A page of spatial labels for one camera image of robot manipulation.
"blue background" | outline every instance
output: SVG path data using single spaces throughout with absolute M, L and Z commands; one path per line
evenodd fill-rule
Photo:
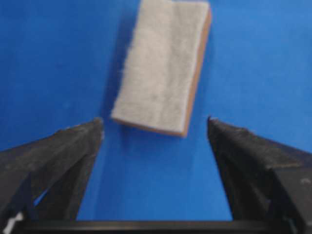
M 312 151 L 312 2 L 212 0 L 186 139 L 109 114 L 138 0 L 0 1 L 0 150 L 102 116 L 79 219 L 230 220 L 208 115 Z

